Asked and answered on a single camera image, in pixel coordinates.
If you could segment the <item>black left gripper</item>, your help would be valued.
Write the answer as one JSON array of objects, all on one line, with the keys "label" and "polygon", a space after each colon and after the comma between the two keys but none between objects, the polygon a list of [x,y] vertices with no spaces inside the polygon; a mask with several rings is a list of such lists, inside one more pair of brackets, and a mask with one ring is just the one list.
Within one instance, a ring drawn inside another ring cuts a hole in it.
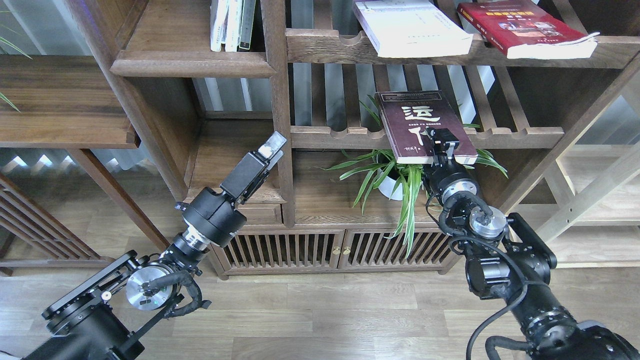
[{"label": "black left gripper", "polygon": [[269,176],[272,162],[284,154],[282,148],[288,139],[274,131],[257,151],[247,153],[221,183],[222,191],[204,187],[190,203],[180,203],[178,209],[187,224],[177,240],[190,248],[206,248],[214,244],[224,248],[242,228],[247,217],[238,212]]}]

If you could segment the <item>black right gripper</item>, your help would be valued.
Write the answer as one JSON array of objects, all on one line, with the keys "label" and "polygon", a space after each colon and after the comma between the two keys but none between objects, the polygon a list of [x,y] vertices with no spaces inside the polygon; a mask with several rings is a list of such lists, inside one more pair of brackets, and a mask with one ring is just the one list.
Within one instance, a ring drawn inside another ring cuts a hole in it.
[{"label": "black right gripper", "polygon": [[462,191],[477,195],[478,183],[454,156],[459,139],[448,129],[426,128],[425,136],[430,139],[433,150],[433,163],[423,166],[423,184],[428,195],[439,201]]}]

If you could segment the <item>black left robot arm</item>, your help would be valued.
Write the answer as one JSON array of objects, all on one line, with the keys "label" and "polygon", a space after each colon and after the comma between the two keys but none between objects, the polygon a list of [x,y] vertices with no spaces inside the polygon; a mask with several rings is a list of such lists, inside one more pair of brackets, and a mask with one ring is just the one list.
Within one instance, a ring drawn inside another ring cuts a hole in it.
[{"label": "black left robot arm", "polygon": [[[237,209],[265,182],[283,155],[287,139],[279,132],[248,152],[221,183],[218,193],[206,187],[190,202],[179,202],[186,230],[157,259],[134,250],[94,274],[43,312],[51,333],[28,360],[134,360],[144,346],[140,338],[163,319],[182,317],[211,302],[195,278],[211,246],[224,248],[247,217]],[[114,314],[110,299],[124,291],[130,305],[155,315],[131,331]]]}]

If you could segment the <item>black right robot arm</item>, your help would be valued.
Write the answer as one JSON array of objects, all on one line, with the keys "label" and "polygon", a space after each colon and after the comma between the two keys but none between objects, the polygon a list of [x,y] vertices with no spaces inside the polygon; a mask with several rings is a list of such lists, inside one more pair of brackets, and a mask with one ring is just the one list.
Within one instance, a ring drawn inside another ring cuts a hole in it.
[{"label": "black right robot arm", "polygon": [[494,335],[486,339],[490,360],[498,347],[523,351],[535,360],[637,360],[639,351],[597,321],[578,322],[549,287],[557,266],[553,251],[518,213],[503,214],[478,196],[478,183],[454,156],[459,141],[448,129],[427,127],[423,139],[433,164],[423,167],[423,183],[442,205],[439,228],[451,236],[449,248],[465,257],[469,290],[482,300],[503,299],[505,307],[472,333],[465,357],[482,330],[511,312],[524,341]]}]

